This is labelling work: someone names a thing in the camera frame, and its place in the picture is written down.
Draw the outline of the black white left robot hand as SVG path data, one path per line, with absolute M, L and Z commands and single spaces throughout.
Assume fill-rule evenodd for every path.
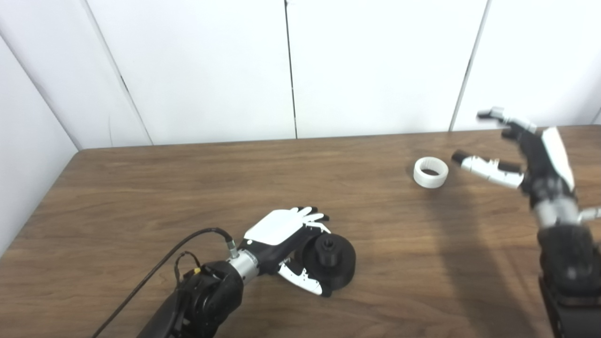
M 320 282 L 301 258 L 311 240 L 331 233 L 324 225 L 328 220 L 313 206 L 273 210 L 247 230 L 238 249 L 254 264 L 256 276 L 280 275 L 303 290 L 328 298 L 330 287 Z

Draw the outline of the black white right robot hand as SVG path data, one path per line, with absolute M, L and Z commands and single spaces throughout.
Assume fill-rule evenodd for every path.
M 521 190 L 529 196 L 531 207 L 546 200 L 577 200 L 573 171 L 557 128 L 546 128 L 539 132 L 531 121 L 507 114 L 501 107 L 479 110 L 477 118 L 494 120 L 505 126 L 501 137 L 517 145 L 526 160 L 525 170 L 516 163 L 476 156 L 461 150 L 453 153 L 453 162 L 489 182 Z

